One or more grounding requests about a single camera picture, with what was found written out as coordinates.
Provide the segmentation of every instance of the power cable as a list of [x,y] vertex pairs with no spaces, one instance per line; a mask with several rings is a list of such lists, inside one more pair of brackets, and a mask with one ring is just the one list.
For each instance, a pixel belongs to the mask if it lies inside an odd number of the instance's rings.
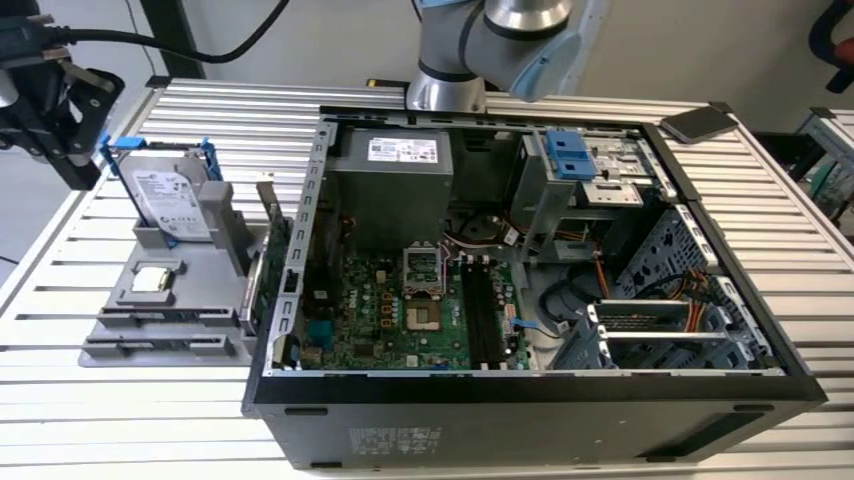
[[66,44],[76,44],[77,42],[116,42],[116,43],[129,43],[133,45],[141,45],[144,47],[152,47],[162,52],[172,53],[177,56],[188,58],[190,60],[196,60],[205,63],[228,63],[232,60],[236,60],[242,56],[242,54],[254,46],[260,38],[269,30],[269,27],[278,19],[278,15],[284,11],[284,7],[288,6],[290,0],[278,0],[272,12],[266,16],[266,19],[260,24],[252,35],[245,39],[245,41],[240,44],[237,48],[234,48],[230,52],[222,55],[209,55],[206,53],[201,53],[196,50],[190,50],[186,48],[174,47],[162,43],[160,40],[146,37],[144,35],[138,35],[136,33],[129,32],[118,32],[116,30],[93,30],[93,29],[76,29],[76,28],[56,28],[54,40],[64,42]]

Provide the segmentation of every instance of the green circuit board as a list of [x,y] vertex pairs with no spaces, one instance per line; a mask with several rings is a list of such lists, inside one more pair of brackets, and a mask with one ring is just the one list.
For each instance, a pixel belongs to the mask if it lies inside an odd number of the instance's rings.
[[[428,274],[432,266],[424,264],[419,270],[419,274]],[[504,306],[499,302],[511,302],[517,309],[515,297],[505,295],[507,287],[512,284],[507,266],[495,266],[491,276],[495,295],[501,297],[500,300],[495,299],[495,328],[505,332],[508,324],[504,324]],[[308,347],[302,348],[300,355],[302,368],[471,368],[457,262],[448,262],[444,294],[437,301],[425,296],[404,298],[401,254],[349,255],[342,265],[341,287],[330,342],[317,345],[308,338]],[[505,360],[507,368],[528,368],[523,339],[520,343],[516,353]]]

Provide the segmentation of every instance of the hard drive label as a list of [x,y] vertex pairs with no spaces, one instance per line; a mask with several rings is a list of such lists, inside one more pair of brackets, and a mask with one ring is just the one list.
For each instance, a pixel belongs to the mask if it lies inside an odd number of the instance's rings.
[[178,240],[210,238],[186,178],[174,172],[133,171],[142,201],[160,229]]

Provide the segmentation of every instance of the barcode sticker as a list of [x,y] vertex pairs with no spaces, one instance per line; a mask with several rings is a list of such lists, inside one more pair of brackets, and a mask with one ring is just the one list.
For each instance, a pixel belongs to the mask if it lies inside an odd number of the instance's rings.
[[368,161],[439,163],[435,140],[372,138],[368,143]]
[[512,247],[516,244],[517,240],[519,240],[519,230],[509,227],[509,230],[507,230],[507,234],[504,235],[504,243]]

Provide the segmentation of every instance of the connector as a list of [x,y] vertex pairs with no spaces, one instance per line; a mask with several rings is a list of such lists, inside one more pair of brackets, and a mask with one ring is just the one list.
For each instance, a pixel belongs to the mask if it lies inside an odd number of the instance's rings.
[[34,65],[68,57],[62,29],[45,27],[49,16],[0,18],[0,68]]

